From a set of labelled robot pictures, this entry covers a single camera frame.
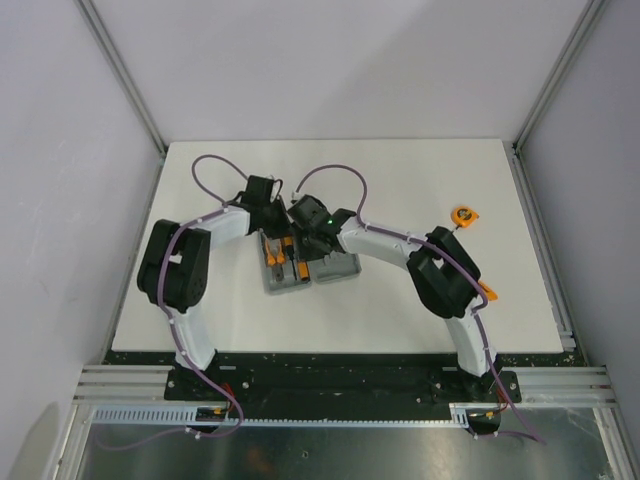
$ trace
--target aluminum frame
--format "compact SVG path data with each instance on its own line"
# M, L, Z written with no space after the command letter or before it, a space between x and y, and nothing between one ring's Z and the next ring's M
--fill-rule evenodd
M49 478L75 479L91 425L184 425L198 407L223 406L224 402L170 402L163 398L171 367L87 366L78 383L67 436ZM617 479L638 478L640 470L626 437L620 409L604 367L513 368L519 378L522 406L526 409L593 409L602 442ZM397 422L336 422L340 427L464 427L464 409L479 404L451 404L453 423L425 425ZM328 422L249 422L250 426L326 427Z

